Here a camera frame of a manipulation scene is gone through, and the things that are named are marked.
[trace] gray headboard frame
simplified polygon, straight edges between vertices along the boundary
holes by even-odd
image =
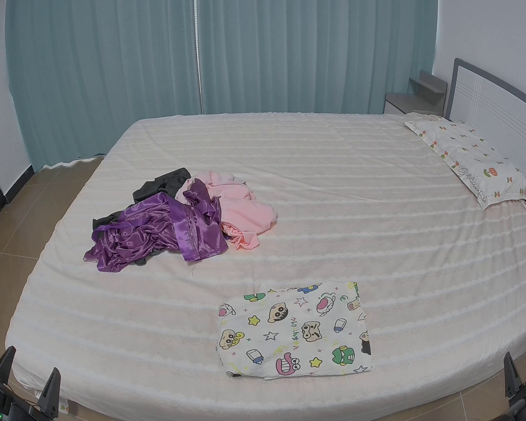
[[[467,70],[470,70],[471,72],[485,78],[488,81],[493,82],[500,88],[503,88],[510,94],[516,96],[520,100],[526,103],[526,94],[519,90],[518,88],[512,86],[511,84],[507,83],[506,81],[501,80],[500,78],[496,77],[493,74],[490,74],[489,72],[486,72],[485,70],[476,67],[469,62],[466,62],[464,60],[461,60],[460,58],[456,58],[454,60],[454,71],[452,73],[452,84],[450,86],[450,94],[448,97],[448,105],[446,108],[445,118],[450,120],[450,112],[452,110],[452,103],[454,102],[454,92],[456,91],[456,78],[458,77],[458,67],[463,67]]]

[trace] tiled floor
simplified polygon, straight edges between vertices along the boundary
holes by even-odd
[[[0,212],[0,354],[4,351],[9,321],[28,275],[57,221],[62,218],[100,162],[99,158],[90,162],[78,162],[70,167],[42,170],[21,189],[12,204]],[[526,354],[516,363],[520,376],[526,380]],[[21,397],[35,401],[13,376],[10,383]],[[486,421],[506,408],[508,404],[504,396],[504,377],[503,372],[500,372],[469,389],[381,420]],[[111,419],[73,402],[70,402],[70,413],[61,415],[59,419]]]

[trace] mattress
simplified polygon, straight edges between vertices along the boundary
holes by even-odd
[[[6,344],[15,377],[121,420],[370,420],[449,395],[526,351],[526,211],[482,211],[397,115],[238,114],[141,120],[58,222]],[[100,273],[91,218],[179,167],[245,179],[278,221],[252,251],[164,252]],[[217,308],[259,287],[357,281],[373,369],[228,377]]]

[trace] baseboard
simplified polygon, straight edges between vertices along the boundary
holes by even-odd
[[[25,172],[22,173],[22,175],[18,178],[16,182],[14,182],[14,185],[10,187],[10,190],[6,192],[6,201],[8,204],[12,202],[12,200],[15,198],[15,196],[18,194],[18,192],[21,190],[23,186],[26,185],[26,183],[29,181],[29,178],[35,174],[33,167],[30,165]]]

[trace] curtain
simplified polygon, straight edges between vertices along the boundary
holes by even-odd
[[[204,113],[381,113],[430,72],[437,0],[197,0]]]
[[[6,49],[36,170],[107,153],[141,118],[201,112],[193,0],[7,0]]]

